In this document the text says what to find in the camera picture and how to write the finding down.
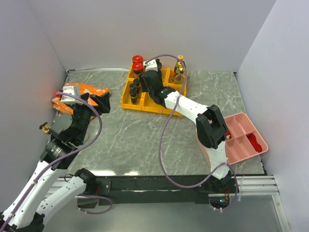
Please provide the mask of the glass oil bottle gold spout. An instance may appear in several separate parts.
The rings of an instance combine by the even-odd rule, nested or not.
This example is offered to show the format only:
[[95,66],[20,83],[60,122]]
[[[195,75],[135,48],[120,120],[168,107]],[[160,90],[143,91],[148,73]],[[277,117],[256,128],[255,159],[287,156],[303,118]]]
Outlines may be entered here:
[[174,84],[182,84],[184,80],[184,66],[179,65],[179,73],[175,77]]

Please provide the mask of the red lid sauce jar back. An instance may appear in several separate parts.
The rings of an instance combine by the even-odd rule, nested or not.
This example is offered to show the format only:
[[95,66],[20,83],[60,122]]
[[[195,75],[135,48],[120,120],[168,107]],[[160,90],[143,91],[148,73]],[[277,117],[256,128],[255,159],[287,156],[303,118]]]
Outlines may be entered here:
[[143,65],[143,56],[141,56],[141,55],[134,55],[133,57],[132,57],[132,63],[133,64],[141,64],[141,65]]

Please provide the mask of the red lid sauce jar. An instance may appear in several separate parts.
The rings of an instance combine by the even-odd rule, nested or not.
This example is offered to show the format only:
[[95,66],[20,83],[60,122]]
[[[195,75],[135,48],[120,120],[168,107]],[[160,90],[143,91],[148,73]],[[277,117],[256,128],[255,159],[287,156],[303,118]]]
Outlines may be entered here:
[[141,64],[141,65],[143,65],[143,56],[141,56],[141,55],[134,55],[133,57],[132,57],[132,63],[133,64]]
[[144,66],[140,62],[136,62],[132,64],[132,71],[134,74],[134,78],[139,78],[140,74],[143,74]]

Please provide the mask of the red lid sauce jar front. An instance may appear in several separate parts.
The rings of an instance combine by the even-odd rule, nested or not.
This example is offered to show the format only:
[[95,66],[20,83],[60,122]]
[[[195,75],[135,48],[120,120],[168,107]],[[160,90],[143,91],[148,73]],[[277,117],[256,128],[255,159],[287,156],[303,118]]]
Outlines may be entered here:
[[132,64],[132,71],[134,74],[134,78],[139,78],[140,74],[143,74],[144,66],[140,62],[136,62]]

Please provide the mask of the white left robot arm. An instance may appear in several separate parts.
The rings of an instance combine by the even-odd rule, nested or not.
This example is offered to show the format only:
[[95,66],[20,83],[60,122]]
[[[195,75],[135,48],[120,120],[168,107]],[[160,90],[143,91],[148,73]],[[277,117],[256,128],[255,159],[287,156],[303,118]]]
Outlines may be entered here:
[[84,144],[90,120],[110,112],[110,94],[69,96],[58,92],[61,99],[70,98],[72,115],[52,126],[40,125],[40,130],[50,135],[37,167],[15,201],[0,215],[2,232],[41,232],[50,218],[71,199],[78,195],[99,197],[97,177],[82,168],[55,193],[46,197],[55,181],[66,174],[80,151],[92,142]]

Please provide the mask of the chili sauce bottle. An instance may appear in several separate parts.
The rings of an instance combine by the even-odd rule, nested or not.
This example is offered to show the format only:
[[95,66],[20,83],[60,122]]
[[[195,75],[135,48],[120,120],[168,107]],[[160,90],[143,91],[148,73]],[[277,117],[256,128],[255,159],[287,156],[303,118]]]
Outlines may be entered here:
[[183,62],[183,55],[178,55],[178,65],[184,64]]
[[174,71],[173,71],[173,78],[172,78],[172,81],[174,82],[175,80],[175,77],[178,75],[179,73],[179,65],[180,65],[180,62],[177,62],[175,64],[175,67],[174,67]]

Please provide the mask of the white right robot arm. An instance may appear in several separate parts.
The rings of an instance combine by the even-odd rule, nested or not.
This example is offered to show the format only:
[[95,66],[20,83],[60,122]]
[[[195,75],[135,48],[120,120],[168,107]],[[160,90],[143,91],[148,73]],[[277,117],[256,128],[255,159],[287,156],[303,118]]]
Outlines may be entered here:
[[159,73],[154,70],[140,75],[141,89],[158,105],[178,112],[194,122],[198,141],[207,149],[210,162],[212,189],[223,192],[228,187],[231,171],[227,165],[226,134],[228,131],[217,105],[197,103],[177,90],[164,86]]

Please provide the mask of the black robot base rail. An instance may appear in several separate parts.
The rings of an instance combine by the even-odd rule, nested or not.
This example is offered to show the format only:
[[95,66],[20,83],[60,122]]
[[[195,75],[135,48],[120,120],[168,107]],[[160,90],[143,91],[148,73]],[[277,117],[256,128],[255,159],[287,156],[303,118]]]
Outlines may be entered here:
[[83,173],[75,176],[86,183],[85,195],[107,197],[114,204],[208,204],[211,194],[232,194],[239,191],[230,174],[223,180],[210,177],[205,183],[190,189],[178,187],[164,176],[94,176]]

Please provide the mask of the small black cap shaker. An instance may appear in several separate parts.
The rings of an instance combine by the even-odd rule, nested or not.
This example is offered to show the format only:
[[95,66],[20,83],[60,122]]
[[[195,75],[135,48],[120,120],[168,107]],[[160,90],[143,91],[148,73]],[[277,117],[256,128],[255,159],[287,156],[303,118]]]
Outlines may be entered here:
[[137,96],[136,85],[134,83],[130,84],[129,89],[130,89],[130,91],[129,91],[130,96],[132,98],[135,98]]
[[130,99],[132,104],[137,104],[137,91],[135,89],[130,90]]
[[136,85],[136,91],[137,93],[140,93],[140,79],[139,78],[135,78],[133,80],[133,83]]

